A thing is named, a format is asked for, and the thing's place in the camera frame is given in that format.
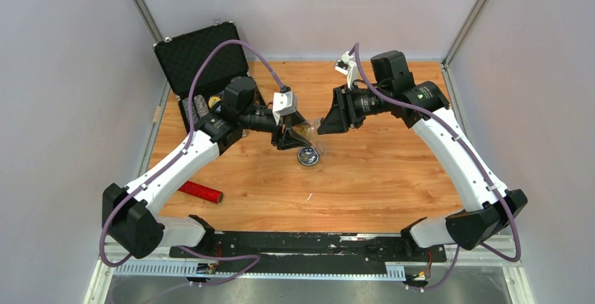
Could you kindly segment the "clear pill bottle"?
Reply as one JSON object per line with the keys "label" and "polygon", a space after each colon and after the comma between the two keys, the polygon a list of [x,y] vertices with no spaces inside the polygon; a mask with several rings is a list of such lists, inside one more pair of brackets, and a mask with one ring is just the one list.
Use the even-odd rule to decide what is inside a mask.
{"label": "clear pill bottle", "polygon": [[322,118],[309,119],[293,126],[292,129],[310,143],[315,143],[319,139],[318,129],[321,125],[321,122]]}

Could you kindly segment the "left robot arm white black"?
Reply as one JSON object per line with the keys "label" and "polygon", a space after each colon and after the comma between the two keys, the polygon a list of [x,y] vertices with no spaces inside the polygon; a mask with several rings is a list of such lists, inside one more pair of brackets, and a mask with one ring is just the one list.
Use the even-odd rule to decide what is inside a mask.
{"label": "left robot arm white black", "polygon": [[259,105],[258,87],[251,77],[237,77],[225,88],[223,98],[200,117],[187,137],[151,170],[123,187],[115,183],[102,193],[102,233],[121,245],[130,257],[144,258],[158,247],[187,246],[198,257],[215,248],[212,227],[198,216],[172,218],[160,211],[198,170],[216,160],[238,142],[245,130],[268,132],[278,150],[309,146],[293,130],[305,118],[289,87],[275,93],[272,107]]}

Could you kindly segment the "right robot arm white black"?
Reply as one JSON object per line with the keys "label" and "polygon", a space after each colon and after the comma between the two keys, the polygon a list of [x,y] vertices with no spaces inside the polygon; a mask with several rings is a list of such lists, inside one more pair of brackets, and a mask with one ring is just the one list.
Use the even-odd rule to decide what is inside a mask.
{"label": "right robot arm white black", "polygon": [[375,83],[359,87],[363,75],[355,51],[347,51],[336,60],[334,68],[346,76],[347,82],[334,88],[331,108],[318,133],[346,133],[361,127],[367,116],[391,113],[432,151],[463,206],[461,211],[423,218],[403,229],[402,254],[418,260],[429,247],[442,244],[472,250],[507,227],[514,231],[514,219],[528,203],[526,195],[520,189],[510,190],[488,168],[462,132],[441,89],[431,81],[415,83],[400,51],[381,53],[370,63]]}

